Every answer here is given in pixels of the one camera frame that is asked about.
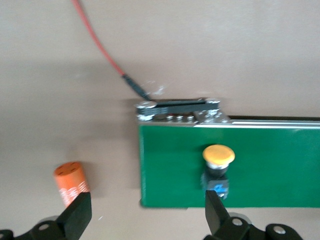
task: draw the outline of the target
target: yellow cap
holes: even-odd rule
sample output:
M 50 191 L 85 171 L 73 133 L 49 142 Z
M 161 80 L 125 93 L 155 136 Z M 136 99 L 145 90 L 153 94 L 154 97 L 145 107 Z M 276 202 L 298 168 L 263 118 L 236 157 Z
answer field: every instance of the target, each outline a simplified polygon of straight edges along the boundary
M 215 144 L 206 147 L 202 156 L 210 164 L 226 165 L 235 160 L 235 152 L 225 145 Z

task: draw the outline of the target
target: yellow push button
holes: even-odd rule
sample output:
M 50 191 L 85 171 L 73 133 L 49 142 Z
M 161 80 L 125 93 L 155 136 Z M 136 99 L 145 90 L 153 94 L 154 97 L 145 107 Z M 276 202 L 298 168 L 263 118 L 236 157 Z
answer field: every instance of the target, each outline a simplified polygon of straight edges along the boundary
M 228 165 L 235 160 L 235 152 L 225 145 L 215 144 L 203 150 L 203 158 L 208 164 L 216 166 Z

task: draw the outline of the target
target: beige surface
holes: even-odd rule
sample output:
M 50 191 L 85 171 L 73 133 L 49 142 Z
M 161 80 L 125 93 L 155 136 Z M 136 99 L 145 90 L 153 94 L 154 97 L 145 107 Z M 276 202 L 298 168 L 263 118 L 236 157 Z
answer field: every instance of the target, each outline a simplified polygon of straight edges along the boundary
M 320 2 L 84 1 L 115 60 L 154 98 L 217 97 L 227 114 L 320 117 Z M 52 177 L 84 162 L 93 217 L 81 239 L 190 239 L 204 209 L 139 207 L 137 97 L 68 0 L 0 3 L 0 229 L 64 209 Z M 320 210 L 245 208 L 263 229 L 318 239 Z

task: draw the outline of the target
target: orange cylinder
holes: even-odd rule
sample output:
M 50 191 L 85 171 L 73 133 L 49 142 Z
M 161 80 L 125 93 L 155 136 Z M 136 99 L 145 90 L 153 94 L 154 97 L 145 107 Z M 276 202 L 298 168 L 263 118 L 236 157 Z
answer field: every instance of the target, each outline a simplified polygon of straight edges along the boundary
M 82 192 L 89 192 L 85 173 L 78 161 L 64 163 L 58 166 L 54 173 L 63 203 L 68 207 Z

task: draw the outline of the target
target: red cable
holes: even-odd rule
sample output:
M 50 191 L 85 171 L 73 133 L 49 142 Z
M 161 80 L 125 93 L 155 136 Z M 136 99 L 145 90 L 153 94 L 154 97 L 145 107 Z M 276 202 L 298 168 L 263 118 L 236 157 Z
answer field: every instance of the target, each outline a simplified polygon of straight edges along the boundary
M 115 63 L 115 61 L 111 58 L 109 53 L 105 50 L 105 48 L 102 46 L 101 42 L 99 41 L 97 35 L 95 34 L 95 31 L 93 30 L 89 20 L 86 17 L 86 14 L 84 10 L 81 7 L 81 4 L 79 0 L 71 0 L 74 8 L 78 12 L 80 18 L 82 19 L 86 29 L 88 30 L 89 34 L 91 35 L 93 41 L 95 42 L 96 46 L 99 48 L 99 50 L 102 52 L 104 57 L 109 61 L 109 63 L 113 66 L 113 68 L 121 75 L 123 76 L 125 72 Z

